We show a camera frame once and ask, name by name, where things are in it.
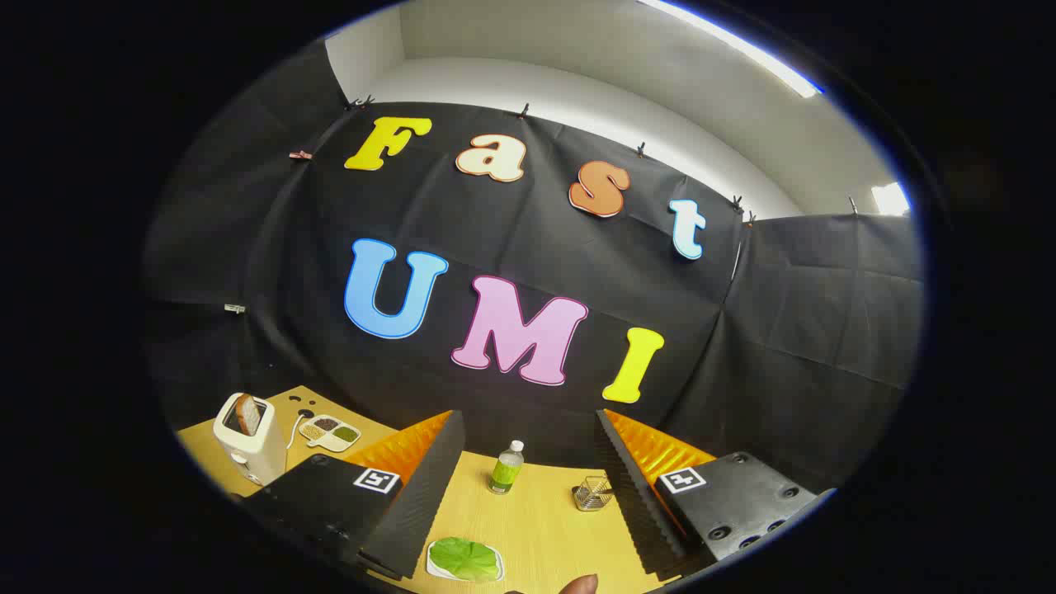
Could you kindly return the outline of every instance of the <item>letter u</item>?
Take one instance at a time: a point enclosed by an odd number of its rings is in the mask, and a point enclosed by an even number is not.
[[[448,261],[426,252],[408,254],[411,282],[403,298],[403,308],[391,316],[378,311],[374,298],[381,272],[385,263],[396,258],[396,249],[383,241],[359,239],[352,244],[352,252],[355,260],[344,289],[344,311],[352,323],[380,338],[407,338],[417,332],[426,319],[436,277],[448,272]]]

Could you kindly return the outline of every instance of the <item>toaster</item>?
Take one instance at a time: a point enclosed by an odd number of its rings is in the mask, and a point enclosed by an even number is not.
[[[286,444],[276,419],[275,405],[256,396],[253,403],[261,415],[257,432],[242,432],[234,411],[234,404],[243,392],[231,394],[212,423],[216,437],[239,474],[261,486],[266,486],[286,471]]]

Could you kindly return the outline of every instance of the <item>bread slice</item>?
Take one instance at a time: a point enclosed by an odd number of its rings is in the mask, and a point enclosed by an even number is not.
[[[243,433],[249,437],[257,434],[261,414],[252,396],[245,393],[239,396],[239,400],[234,401],[234,414],[239,417],[239,426],[242,427]]]

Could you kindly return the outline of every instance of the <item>white wall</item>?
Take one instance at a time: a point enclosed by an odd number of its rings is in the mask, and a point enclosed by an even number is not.
[[[361,18],[327,38],[326,54],[345,97],[365,99],[371,83],[403,61],[399,6]]]
[[[485,58],[425,58],[393,66],[366,88],[377,103],[432,101],[521,111],[604,136],[689,174],[759,219],[803,215],[757,167],[689,119],[639,95],[551,68]]]

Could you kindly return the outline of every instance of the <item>green leaf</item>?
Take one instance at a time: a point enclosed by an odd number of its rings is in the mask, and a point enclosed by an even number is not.
[[[459,579],[494,581],[498,579],[495,552],[465,538],[444,538],[429,551],[429,558]]]

